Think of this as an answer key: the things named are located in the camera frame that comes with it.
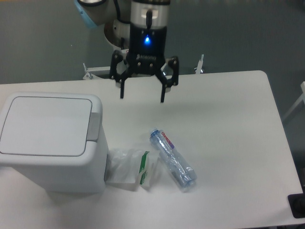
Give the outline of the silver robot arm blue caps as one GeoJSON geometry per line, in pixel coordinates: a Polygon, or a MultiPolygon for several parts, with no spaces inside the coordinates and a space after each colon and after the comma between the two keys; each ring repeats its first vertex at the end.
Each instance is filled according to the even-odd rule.
{"type": "Polygon", "coordinates": [[[128,78],[156,76],[165,93],[179,83],[179,59],[166,58],[165,43],[169,0],[76,0],[79,14],[89,28],[111,26],[114,46],[109,78],[116,81],[120,97],[128,78]]]}

